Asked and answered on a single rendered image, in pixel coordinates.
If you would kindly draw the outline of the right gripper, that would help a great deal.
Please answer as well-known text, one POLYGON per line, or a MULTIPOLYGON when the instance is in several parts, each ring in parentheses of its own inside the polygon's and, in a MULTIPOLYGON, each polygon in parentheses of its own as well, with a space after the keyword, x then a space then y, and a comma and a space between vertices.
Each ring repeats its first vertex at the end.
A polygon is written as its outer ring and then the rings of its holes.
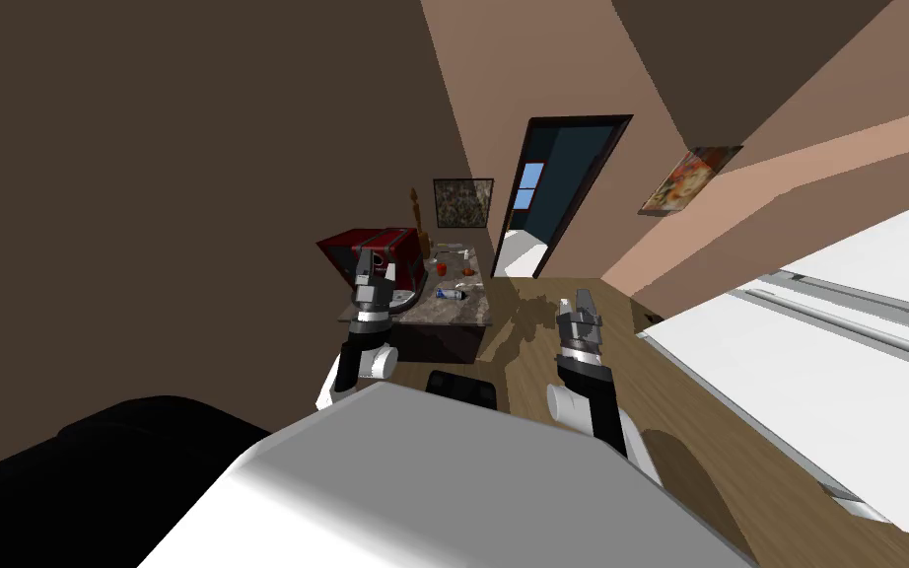
POLYGON ((562 356, 600 356, 602 318, 596 315, 594 299, 588 289, 577 290, 574 312, 572 300, 568 298, 559 300, 556 323, 562 356))

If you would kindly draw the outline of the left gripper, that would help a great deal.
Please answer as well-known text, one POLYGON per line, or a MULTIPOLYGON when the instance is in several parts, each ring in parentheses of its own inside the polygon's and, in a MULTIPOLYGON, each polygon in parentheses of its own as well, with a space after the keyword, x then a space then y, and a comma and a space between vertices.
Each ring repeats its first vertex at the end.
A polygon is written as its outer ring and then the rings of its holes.
POLYGON ((358 314, 388 316, 394 291, 394 280, 388 277, 390 259, 383 252, 361 250, 355 268, 355 290, 352 302, 358 314))

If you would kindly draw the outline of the red coffee machine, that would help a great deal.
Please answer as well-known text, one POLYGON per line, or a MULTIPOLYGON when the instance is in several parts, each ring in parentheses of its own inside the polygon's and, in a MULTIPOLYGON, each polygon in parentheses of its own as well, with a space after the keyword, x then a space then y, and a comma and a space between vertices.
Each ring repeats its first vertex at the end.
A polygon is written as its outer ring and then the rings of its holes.
POLYGON ((390 301, 393 315, 411 309, 422 295, 428 274, 415 228, 358 228, 318 241, 316 245, 353 291, 360 251, 367 249, 374 253, 374 273, 375 253, 383 252, 395 269, 390 301))

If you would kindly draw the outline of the brown tall bottle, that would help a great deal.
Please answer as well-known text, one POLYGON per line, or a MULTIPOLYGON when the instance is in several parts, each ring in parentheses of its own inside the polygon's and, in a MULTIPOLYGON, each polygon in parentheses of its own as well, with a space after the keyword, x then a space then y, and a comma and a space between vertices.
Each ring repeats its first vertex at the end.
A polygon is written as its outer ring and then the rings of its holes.
POLYGON ((412 210, 415 219, 415 227, 418 233, 418 241, 422 256, 424 260, 428 260, 432 256, 432 245, 429 235, 424 231, 423 222, 422 222, 422 212, 419 203, 419 197, 416 189, 414 187, 410 188, 410 199, 412 202, 412 210))

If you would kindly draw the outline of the dark table with marble top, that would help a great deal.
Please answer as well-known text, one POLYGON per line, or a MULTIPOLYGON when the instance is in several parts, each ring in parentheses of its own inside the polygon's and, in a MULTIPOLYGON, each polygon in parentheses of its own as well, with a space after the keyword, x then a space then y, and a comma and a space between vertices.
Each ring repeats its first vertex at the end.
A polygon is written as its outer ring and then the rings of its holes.
POLYGON ((438 244, 425 260, 425 268, 428 277, 419 300, 408 311, 392 316, 389 344, 397 349, 400 362, 471 364, 492 324, 476 248, 438 244), (445 277, 437 274, 438 262, 448 266, 445 277), (465 268, 476 274, 464 276, 465 268), (467 297, 463 301, 439 299, 435 295, 438 288, 461 289, 467 297))

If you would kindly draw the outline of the blue window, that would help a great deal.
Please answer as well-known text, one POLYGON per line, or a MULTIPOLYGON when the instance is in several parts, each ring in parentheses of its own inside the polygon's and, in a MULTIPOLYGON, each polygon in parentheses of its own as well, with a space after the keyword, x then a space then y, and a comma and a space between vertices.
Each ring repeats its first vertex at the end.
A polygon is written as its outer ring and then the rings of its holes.
POLYGON ((527 162, 524 164, 513 202, 515 211, 528 210, 530 208, 544 168, 544 162, 527 162))

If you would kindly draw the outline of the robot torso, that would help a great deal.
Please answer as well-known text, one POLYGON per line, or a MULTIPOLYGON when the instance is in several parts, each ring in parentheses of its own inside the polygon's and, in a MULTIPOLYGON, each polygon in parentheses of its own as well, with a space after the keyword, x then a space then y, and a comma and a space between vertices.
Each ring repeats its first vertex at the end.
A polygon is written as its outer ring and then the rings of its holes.
POLYGON ((254 443, 138 568, 758 568, 606 443, 379 382, 254 443))

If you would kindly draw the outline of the white refrigerator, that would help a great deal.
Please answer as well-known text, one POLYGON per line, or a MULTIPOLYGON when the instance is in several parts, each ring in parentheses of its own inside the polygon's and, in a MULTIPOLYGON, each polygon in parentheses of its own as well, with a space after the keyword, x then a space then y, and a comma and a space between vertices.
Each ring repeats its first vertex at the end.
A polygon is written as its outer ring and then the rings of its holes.
MULTIPOLYGON (((909 210, 779 270, 909 302, 909 210)), ((757 277, 643 331, 844 509, 909 533, 909 353, 749 289, 907 339, 909 314, 757 277)))

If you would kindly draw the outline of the dark speckled wall picture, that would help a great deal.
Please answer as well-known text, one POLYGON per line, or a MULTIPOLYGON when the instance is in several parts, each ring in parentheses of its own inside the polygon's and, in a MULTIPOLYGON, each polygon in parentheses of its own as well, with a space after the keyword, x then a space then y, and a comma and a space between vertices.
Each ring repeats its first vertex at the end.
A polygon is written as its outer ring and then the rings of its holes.
POLYGON ((492 178, 433 179, 437 227, 486 229, 493 187, 492 178))

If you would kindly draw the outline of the colourful wall painting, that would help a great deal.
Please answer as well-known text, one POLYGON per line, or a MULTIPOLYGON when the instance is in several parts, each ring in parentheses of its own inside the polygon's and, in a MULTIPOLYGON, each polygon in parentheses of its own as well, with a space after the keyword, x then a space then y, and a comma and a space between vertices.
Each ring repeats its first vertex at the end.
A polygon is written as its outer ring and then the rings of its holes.
POLYGON ((691 149, 638 213, 664 217, 683 210, 741 150, 741 145, 691 149))

